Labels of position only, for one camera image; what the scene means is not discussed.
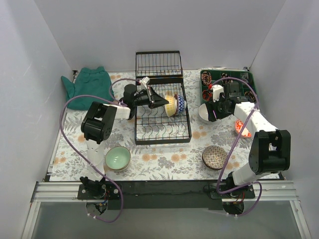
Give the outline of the plain white bowl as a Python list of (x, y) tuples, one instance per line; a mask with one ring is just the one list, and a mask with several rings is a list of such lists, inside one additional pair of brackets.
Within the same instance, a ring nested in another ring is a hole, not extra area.
[(199, 118), (204, 122), (204, 123), (208, 123), (211, 124), (212, 122), (209, 120), (209, 115), (208, 115), (208, 111), (207, 111), (207, 107), (206, 104), (201, 104), (200, 107), (198, 108), (198, 115)]

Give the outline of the yellow sun pattern bowl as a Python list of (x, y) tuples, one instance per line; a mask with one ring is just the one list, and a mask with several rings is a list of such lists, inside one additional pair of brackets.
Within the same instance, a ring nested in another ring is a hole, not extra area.
[(168, 104), (165, 104), (165, 112), (168, 117), (171, 117), (176, 114), (177, 111), (177, 100), (172, 95), (165, 95), (165, 99), (168, 101)]

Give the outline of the blue zigzag red bowl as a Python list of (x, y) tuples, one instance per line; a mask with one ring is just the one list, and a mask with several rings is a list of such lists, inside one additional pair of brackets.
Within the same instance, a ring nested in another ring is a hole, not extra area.
[(175, 94), (175, 99), (176, 99), (176, 112), (175, 114), (178, 115), (180, 113), (183, 113), (187, 106), (187, 102), (184, 100), (182, 95)]

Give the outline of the black wire dish rack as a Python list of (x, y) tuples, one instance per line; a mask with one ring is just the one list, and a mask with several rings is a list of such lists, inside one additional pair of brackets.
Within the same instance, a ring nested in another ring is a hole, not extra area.
[[(150, 78), (150, 86), (161, 97), (180, 95), (186, 100), (179, 51), (136, 52), (136, 79)], [(189, 143), (191, 127), (188, 108), (167, 116), (164, 106), (150, 109), (138, 106), (135, 116), (137, 145)]]

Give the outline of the green celadon bowl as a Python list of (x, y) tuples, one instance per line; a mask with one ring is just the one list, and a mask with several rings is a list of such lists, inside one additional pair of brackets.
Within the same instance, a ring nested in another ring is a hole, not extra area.
[(128, 167), (130, 161), (130, 151), (123, 146), (113, 147), (105, 156), (105, 164), (113, 171), (124, 170)]

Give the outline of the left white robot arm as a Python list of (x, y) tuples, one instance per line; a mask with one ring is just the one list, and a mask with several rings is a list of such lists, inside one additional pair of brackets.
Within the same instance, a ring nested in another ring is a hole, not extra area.
[(94, 101), (81, 124), (87, 145), (88, 172), (80, 178), (86, 192), (95, 199), (101, 199), (106, 194), (104, 171), (104, 149), (106, 140), (112, 133), (114, 121), (130, 120), (137, 112), (138, 106), (148, 106), (155, 109), (169, 103), (157, 94), (151, 86), (143, 86), (140, 91), (136, 85), (124, 87), (120, 102), (125, 104), (111, 105)]

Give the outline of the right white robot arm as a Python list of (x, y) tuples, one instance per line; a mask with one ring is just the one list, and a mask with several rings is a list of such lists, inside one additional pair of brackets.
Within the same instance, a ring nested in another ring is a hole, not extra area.
[(239, 197), (244, 187), (263, 176), (286, 171), (290, 167), (291, 134), (269, 123), (258, 110), (256, 103), (243, 97), (234, 97), (205, 103), (208, 120), (215, 122), (234, 115), (241, 120), (252, 136), (248, 163), (226, 178), (225, 191), (220, 190), (221, 177), (217, 180), (218, 194)]

